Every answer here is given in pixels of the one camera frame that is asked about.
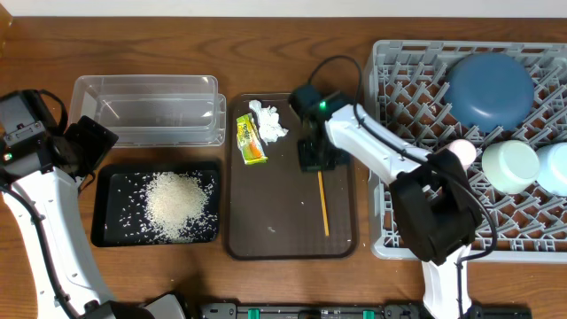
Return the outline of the pile of white rice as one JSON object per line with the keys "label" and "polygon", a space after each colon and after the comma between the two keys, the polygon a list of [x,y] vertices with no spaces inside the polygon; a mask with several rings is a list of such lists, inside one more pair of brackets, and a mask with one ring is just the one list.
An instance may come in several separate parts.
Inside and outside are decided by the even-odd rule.
{"label": "pile of white rice", "polygon": [[165,173],[147,187],[147,208],[151,223],[172,238],[181,234],[187,221],[202,213],[206,194],[193,177]]}

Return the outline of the wooden chopstick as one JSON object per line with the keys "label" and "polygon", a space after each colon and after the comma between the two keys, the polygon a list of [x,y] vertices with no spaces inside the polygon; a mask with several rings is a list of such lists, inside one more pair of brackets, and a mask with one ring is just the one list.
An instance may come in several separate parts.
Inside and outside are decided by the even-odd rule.
{"label": "wooden chopstick", "polygon": [[320,200],[321,200],[321,207],[322,207],[322,220],[323,220],[324,235],[325,235],[325,237],[328,237],[330,235],[330,227],[329,227],[329,219],[328,219],[328,213],[327,213],[322,171],[317,172],[317,178],[318,178],[318,186],[319,186],[319,193],[320,193]]}

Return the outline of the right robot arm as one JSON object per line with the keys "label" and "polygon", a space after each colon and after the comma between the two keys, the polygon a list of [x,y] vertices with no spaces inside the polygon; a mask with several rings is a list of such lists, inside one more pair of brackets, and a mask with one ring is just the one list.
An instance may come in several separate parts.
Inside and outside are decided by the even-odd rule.
{"label": "right robot arm", "polygon": [[304,129],[301,170],[333,170],[354,156],[378,175],[389,189],[403,243],[422,262],[425,309],[434,318],[465,317],[471,300],[463,277],[481,205],[460,159],[405,142],[340,92],[323,97],[304,84],[289,104]]}

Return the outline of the light blue saucer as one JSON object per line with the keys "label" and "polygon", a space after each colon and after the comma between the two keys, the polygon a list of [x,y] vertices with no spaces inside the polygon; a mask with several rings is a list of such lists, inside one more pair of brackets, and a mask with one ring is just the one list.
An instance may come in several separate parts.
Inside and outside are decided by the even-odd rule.
{"label": "light blue saucer", "polygon": [[566,196],[566,143],[551,144],[536,151],[540,160],[537,183],[547,192]]}

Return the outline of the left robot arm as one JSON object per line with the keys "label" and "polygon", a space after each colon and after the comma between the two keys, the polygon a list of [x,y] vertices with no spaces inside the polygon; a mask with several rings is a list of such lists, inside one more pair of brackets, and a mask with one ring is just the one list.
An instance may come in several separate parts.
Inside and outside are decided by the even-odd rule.
{"label": "left robot arm", "polygon": [[69,124],[44,102],[53,93],[16,90],[1,98],[1,194],[23,237],[41,318],[187,318],[182,296],[119,302],[86,237],[78,197],[118,137],[88,116]]}

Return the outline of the white tissue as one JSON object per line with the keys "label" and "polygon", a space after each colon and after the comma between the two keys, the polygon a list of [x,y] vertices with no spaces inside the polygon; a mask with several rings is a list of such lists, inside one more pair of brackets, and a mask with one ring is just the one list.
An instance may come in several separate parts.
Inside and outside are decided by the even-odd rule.
{"label": "white tissue", "polygon": [[265,144],[275,143],[288,133],[287,128],[280,124],[280,115],[274,106],[263,107],[261,101],[251,100],[249,108],[256,114],[259,123],[260,138]]}

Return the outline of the pink white cup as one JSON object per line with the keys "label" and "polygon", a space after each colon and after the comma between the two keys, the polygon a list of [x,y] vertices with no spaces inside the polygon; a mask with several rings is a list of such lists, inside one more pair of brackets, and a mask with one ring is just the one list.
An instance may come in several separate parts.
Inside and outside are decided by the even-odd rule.
{"label": "pink white cup", "polygon": [[462,168],[467,171],[477,157],[474,144],[466,139],[457,139],[447,145],[447,149],[457,156]]}

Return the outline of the green yellow snack wrapper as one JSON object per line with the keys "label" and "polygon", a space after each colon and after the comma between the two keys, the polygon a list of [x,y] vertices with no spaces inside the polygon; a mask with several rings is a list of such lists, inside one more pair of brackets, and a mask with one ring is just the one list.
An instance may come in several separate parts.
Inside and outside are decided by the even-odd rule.
{"label": "green yellow snack wrapper", "polygon": [[237,118],[237,148],[241,151],[246,165],[266,163],[268,161],[251,113]]}

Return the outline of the dark blue plate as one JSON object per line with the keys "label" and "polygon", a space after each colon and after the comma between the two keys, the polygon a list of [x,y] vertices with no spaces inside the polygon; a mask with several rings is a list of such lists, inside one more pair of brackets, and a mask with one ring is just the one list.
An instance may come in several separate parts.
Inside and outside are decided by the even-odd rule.
{"label": "dark blue plate", "polygon": [[444,101],[463,126],[483,133],[501,127],[512,130],[528,116],[534,83],[525,67],[502,53],[470,55],[453,66],[446,77]]}

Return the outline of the mint green bowl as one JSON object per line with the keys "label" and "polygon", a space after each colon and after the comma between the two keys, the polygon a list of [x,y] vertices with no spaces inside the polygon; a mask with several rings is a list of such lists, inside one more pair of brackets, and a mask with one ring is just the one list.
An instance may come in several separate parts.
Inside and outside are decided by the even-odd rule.
{"label": "mint green bowl", "polygon": [[483,152],[481,167],[497,191],[518,194],[539,176],[540,160],[529,144],[508,140],[489,145]]}

